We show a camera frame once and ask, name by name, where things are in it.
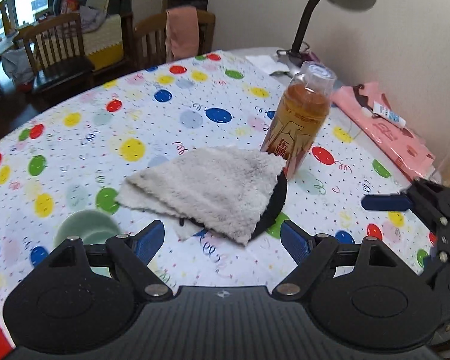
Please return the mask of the white fluffy black cloth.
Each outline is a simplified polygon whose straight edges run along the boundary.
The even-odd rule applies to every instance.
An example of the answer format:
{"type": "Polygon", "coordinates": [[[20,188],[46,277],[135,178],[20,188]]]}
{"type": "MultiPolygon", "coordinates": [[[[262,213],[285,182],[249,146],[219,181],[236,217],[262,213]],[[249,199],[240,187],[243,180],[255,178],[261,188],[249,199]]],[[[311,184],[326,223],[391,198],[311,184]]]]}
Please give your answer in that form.
{"type": "Polygon", "coordinates": [[[199,148],[129,175],[116,201],[246,245],[282,211],[288,187],[285,164],[282,157],[258,150],[199,148]]]}

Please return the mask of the white paper tissue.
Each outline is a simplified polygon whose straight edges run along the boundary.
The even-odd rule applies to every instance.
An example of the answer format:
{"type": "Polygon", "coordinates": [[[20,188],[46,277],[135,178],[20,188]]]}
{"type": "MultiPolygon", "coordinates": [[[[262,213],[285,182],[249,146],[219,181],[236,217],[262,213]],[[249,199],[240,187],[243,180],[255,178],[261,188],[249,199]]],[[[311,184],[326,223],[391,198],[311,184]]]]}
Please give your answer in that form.
{"type": "Polygon", "coordinates": [[[269,76],[289,73],[287,64],[274,60],[270,55],[247,55],[245,58],[252,63],[255,68],[269,76]]]}

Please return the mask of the pink folded garment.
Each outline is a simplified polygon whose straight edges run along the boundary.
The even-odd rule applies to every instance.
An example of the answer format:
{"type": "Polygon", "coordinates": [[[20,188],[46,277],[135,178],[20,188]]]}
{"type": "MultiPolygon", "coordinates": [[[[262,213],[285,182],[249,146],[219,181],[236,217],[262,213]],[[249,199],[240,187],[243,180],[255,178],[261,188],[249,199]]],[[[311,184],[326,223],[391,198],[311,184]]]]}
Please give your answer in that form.
{"type": "Polygon", "coordinates": [[[436,156],[425,145],[424,139],[408,127],[407,122],[406,127],[400,129],[385,119],[367,117],[362,113],[363,107],[373,107],[374,102],[391,110],[386,94],[378,83],[342,86],[334,92],[331,100],[378,145],[409,180],[430,176],[436,156]]]}

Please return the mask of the pale green ceramic mug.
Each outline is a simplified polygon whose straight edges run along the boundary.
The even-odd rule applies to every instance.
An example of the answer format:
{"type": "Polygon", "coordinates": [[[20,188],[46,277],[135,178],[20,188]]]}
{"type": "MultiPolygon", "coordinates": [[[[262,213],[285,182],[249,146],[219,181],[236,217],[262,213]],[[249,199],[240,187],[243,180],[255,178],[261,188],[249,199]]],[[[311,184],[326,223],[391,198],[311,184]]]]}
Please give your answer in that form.
{"type": "Polygon", "coordinates": [[[105,244],[107,239],[121,233],[119,225],[109,215],[94,210],[77,211],[62,222],[53,246],[59,246],[70,236],[80,237],[85,245],[105,244]]]}

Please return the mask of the small white tube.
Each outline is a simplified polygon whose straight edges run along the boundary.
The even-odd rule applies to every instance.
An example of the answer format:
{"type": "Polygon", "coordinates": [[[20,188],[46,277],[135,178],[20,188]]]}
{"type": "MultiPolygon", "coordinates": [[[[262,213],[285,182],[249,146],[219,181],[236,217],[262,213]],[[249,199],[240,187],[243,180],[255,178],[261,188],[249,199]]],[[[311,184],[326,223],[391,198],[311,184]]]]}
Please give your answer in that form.
{"type": "Polygon", "coordinates": [[[379,102],[374,102],[373,107],[363,107],[362,113],[367,117],[379,117],[385,119],[400,129],[406,127],[407,122],[401,118],[401,116],[379,102]]]}

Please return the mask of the balloon print tablecloth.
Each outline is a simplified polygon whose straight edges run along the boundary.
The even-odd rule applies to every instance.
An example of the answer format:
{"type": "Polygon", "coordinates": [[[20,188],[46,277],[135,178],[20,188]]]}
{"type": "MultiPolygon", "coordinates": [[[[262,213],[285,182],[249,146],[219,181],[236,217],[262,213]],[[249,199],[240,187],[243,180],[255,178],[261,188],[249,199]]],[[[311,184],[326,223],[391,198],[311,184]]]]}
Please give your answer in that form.
{"type": "MultiPolygon", "coordinates": [[[[116,203],[134,172],[200,147],[257,150],[284,82],[219,51],[112,80],[0,138],[0,327],[9,293],[54,248],[62,222],[82,210],[136,233],[154,215],[116,203]]],[[[280,219],[343,242],[373,236],[414,271],[435,238],[406,213],[367,212],[365,194],[406,185],[396,166],[337,108],[289,184],[280,219]]]]}

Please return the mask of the orange tea bottle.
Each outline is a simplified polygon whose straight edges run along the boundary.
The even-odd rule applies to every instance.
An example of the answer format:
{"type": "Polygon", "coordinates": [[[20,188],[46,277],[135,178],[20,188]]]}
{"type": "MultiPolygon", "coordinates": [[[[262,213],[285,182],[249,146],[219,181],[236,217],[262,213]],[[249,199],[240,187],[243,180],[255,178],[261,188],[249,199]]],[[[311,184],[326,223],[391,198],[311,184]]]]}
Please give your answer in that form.
{"type": "Polygon", "coordinates": [[[283,92],[261,151],[282,157],[291,180],[328,117],[336,74],[321,63],[305,62],[283,92]]]}

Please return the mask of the wooden chair with towel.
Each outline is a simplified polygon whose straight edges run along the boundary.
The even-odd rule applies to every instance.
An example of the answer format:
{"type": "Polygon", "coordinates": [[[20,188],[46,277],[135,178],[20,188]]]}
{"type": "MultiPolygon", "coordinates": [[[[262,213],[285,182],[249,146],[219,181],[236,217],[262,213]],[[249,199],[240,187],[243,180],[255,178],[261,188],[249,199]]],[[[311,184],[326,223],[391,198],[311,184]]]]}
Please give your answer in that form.
{"type": "MultiPolygon", "coordinates": [[[[198,10],[198,55],[211,52],[215,32],[215,14],[198,10]]],[[[150,68],[167,62],[166,52],[167,11],[138,22],[133,28],[133,58],[138,68],[150,68]]]]}

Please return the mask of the wooden chair black seat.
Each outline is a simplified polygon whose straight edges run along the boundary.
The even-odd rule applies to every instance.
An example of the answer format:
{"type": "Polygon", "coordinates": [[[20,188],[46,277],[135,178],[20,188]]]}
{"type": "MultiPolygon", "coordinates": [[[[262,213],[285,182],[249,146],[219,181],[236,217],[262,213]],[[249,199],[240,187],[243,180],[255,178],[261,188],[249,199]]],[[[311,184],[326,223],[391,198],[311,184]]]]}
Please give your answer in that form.
{"type": "Polygon", "coordinates": [[[84,50],[78,12],[50,17],[20,33],[33,72],[31,93],[48,95],[77,84],[94,85],[94,64],[84,50]]]}

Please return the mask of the pink towel on chair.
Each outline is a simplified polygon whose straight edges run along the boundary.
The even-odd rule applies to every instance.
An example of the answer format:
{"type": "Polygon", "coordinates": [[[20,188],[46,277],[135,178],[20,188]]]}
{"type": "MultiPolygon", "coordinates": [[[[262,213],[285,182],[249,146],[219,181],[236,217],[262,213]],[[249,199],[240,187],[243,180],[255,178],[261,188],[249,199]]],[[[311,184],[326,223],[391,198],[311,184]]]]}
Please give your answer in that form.
{"type": "Polygon", "coordinates": [[[166,11],[166,60],[194,57],[199,51],[197,9],[176,7],[166,11]]]}

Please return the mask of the grey bag on floor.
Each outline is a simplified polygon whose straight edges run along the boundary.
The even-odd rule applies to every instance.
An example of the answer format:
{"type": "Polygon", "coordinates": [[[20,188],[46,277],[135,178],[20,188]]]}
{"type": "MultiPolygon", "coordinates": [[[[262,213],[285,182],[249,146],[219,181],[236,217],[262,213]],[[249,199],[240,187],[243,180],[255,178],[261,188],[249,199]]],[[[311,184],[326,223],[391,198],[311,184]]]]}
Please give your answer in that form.
{"type": "Polygon", "coordinates": [[[1,60],[4,73],[16,86],[34,80],[35,75],[24,48],[7,50],[3,53],[1,60]]]}

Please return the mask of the sofa with cream throw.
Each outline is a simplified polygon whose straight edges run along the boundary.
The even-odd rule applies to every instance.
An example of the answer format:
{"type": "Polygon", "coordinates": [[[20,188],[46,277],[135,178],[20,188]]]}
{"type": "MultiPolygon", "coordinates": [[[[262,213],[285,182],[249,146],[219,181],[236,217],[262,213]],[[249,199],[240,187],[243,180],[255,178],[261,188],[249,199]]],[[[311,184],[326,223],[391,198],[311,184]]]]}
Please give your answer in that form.
{"type": "Polygon", "coordinates": [[[84,52],[97,71],[124,60],[130,0],[53,0],[52,11],[56,16],[71,11],[80,14],[84,52]]]}

